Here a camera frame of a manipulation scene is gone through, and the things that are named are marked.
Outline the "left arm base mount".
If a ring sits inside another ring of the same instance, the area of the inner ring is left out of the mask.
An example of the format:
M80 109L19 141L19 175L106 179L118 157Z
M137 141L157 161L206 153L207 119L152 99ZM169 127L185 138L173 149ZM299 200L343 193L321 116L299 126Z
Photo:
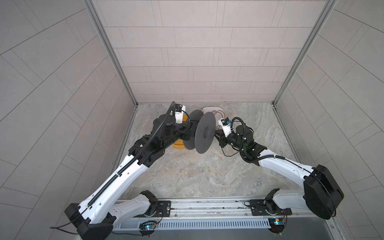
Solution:
M134 216L134 218L160 218L169 217L171 212L171 201L158 201L154 211L150 208L142 215Z

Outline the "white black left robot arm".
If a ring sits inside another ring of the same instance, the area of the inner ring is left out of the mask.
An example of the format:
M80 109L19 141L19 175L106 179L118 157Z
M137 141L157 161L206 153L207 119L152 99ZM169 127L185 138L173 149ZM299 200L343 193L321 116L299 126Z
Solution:
M104 240L114 227L139 216L152 216L158 199L150 191L136 198L117 203L127 188L144 173L165 150L187 136L192 123L183 123L185 106L172 102L167 112L153 122L150 135L137 140L119 167L89 197L79 204L70 204L65 214L83 240Z

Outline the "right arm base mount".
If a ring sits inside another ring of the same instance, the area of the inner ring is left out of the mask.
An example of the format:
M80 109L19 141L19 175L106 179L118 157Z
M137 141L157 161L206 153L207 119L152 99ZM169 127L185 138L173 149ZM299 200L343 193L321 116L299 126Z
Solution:
M252 216L290 216L290 208L280 209L272 200L248 200L244 205L251 209Z

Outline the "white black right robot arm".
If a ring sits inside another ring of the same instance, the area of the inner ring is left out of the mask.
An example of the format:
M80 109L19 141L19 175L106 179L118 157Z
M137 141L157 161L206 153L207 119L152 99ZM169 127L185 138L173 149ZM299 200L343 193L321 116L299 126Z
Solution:
M268 213L276 214L278 209L305 209L316 216L329 220L337 214L337 207L344 199L344 193L330 171L323 165L312 167L277 155L253 139L253 131L247 126L237 126L235 131L229 125L215 134L221 147L231 146L249 164L272 170L295 182L298 190L273 189L265 198Z

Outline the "grey perforated cable spool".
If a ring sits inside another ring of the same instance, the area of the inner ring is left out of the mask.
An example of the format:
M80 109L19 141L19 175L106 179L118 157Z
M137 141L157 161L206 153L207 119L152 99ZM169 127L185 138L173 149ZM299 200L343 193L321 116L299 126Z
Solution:
M213 113L194 110L189 115L192 127L187 132L188 140L183 140L186 149L195 149L204 154L211 146L216 132L216 118Z

